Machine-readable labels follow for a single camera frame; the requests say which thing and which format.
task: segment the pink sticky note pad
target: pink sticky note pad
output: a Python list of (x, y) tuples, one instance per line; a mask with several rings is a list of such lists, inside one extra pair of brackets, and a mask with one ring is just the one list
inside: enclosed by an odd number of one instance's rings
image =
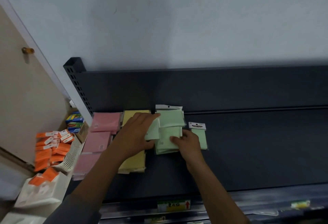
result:
[(120, 128), (121, 113), (94, 113), (91, 132), (116, 132)]
[(81, 154), (74, 168), (74, 173), (88, 173), (96, 164), (101, 153)]
[(103, 152), (108, 146), (111, 132), (89, 132), (82, 152), (96, 153)]

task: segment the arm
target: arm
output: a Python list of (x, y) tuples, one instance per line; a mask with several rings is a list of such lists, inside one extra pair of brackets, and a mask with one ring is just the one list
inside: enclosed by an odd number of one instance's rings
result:
[(249, 223), (222, 184), (207, 166), (200, 150), (198, 136), (183, 130), (183, 137), (171, 137), (186, 160), (188, 171), (196, 181), (211, 223)]
[(160, 114), (134, 114), (101, 154), (84, 180), (44, 224), (98, 223), (98, 211), (118, 168), (129, 157), (154, 146), (153, 140), (146, 142), (145, 135), (158, 116)]

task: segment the white wall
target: white wall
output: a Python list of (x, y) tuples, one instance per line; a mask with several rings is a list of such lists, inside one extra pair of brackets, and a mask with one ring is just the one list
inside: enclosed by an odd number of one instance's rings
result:
[(9, 1), (74, 102), (71, 56), (87, 70), (328, 58), (328, 0)]

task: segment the left hand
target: left hand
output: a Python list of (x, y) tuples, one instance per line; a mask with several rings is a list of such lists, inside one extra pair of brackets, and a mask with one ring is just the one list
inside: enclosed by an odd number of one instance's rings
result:
[(145, 140), (145, 135), (160, 114), (135, 113), (118, 132), (115, 139), (108, 146), (115, 149), (122, 159), (126, 160), (137, 153), (154, 147), (155, 141)]

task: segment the forearm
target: forearm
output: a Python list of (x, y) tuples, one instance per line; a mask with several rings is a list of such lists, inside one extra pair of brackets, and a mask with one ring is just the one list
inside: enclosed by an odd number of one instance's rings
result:
[(188, 169), (199, 188), (211, 223), (249, 222), (205, 162), (188, 164)]
[(99, 210), (105, 194), (124, 159), (109, 146), (72, 194)]

